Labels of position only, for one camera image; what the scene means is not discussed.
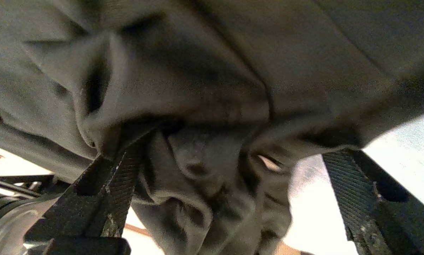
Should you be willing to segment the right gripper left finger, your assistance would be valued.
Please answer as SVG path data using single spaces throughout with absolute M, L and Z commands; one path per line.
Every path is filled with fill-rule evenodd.
M 112 160 L 97 156 L 24 240 L 44 255 L 129 255 L 122 233 L 141 161 L 141 141 Z

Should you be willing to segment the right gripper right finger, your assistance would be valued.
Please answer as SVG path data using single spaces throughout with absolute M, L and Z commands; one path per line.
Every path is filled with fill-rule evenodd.
M 424 204 L 363 151 L 322 155 L 359 255 L 424 255 Z

